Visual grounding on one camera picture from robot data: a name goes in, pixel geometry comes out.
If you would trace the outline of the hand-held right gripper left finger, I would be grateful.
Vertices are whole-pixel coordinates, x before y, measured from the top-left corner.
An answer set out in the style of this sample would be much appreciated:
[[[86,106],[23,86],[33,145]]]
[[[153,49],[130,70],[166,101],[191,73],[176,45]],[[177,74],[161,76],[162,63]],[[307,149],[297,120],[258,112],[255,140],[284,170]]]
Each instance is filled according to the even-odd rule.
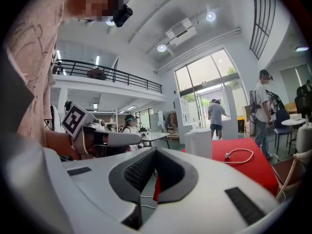
[[[16,135],[3,137],[3,176],[18,209],[43,233],[154,234],[141,204],[118,197],[106,160],[62,162]]]

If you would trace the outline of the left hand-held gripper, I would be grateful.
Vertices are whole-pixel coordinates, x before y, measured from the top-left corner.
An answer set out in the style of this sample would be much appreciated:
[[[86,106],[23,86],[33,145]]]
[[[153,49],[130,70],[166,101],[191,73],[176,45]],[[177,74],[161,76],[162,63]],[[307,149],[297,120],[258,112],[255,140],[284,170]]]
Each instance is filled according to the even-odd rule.
[[[72,140],[75,140],[82,133],[107,134],[103,120],[96,118],[93,114],[75,104],[65,115],[61,125],[70,136],[71,146]],[[140,134],[110,132],[107,138],[107,146],[123,147],[137,145],[141,143],[141,140]]]

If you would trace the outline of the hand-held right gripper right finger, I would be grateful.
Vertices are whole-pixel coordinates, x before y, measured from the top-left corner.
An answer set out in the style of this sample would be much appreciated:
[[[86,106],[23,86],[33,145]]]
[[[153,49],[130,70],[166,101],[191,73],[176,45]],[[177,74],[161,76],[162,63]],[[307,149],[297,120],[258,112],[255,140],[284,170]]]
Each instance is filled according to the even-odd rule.
[[[181,201],[158,205],[142,226],[144,234],[262,234],[289,205],[280,204],[265,188],[225,163],[170,149],[166,152],[193,165],[198,181]],[[246,223],[225,192],[236,187],[262,210],[262,219]]]

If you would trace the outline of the person's left hand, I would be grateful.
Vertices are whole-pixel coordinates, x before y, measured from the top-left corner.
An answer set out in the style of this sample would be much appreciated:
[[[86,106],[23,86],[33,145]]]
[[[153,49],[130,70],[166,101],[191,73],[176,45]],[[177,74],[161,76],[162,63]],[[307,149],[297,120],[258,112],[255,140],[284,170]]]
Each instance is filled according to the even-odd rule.
[[[107,142],[108,134],[82,133],[72,140],[72,146],[79,160],[93,159],[104,157]]]

